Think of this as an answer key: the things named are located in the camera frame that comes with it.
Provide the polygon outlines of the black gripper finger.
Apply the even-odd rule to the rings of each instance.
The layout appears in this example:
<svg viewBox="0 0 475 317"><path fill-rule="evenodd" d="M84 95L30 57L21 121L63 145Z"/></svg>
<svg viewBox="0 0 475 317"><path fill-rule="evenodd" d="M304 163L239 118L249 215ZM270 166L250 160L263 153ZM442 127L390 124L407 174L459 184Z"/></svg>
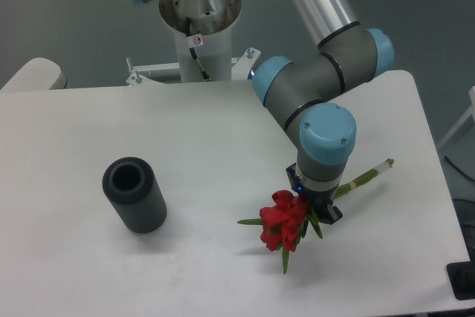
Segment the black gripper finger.
<svg viewBox="0 0 475 317"><path fill-rule="evenodd" d="M313 206L313 210L320 223L334 224L335 222L343 218L341 210L333 203L327 205L315 204Z"/></svg>

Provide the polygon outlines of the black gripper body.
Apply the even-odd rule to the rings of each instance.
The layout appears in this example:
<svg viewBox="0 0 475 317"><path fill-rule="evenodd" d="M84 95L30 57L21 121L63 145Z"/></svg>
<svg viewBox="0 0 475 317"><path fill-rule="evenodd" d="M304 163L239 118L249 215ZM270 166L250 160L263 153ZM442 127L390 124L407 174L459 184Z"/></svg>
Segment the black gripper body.
<svg viewBox="0 0 475 317"><path fill-rule="evenodd" d="M287 167L286 174L291 189L311 203L317 213L336 213L333 200L338 188L338 177L330 181L313 180L300 170L297 163Z"/></svg>

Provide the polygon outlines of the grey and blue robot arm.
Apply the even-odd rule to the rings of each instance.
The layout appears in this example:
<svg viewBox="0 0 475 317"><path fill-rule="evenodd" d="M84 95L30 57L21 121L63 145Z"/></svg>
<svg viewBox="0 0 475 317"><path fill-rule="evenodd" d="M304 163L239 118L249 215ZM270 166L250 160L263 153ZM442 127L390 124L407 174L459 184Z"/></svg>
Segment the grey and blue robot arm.
<svg viewBox="0 0 475 317"><path fill-rule="evenodd" d="M132 0L145 4L154 0ZM241 0L155 0L172 30L183 82L236 77L230 30ZM292 189L315 218L332 224L342 216L336 190L356 141L356 121L333 100L390 70L394 49L378 29L363 28L347 0L293 0L317 47L317 56L296 65L274 56L247 72L262 105L298 154L287 170Z"/></svg>

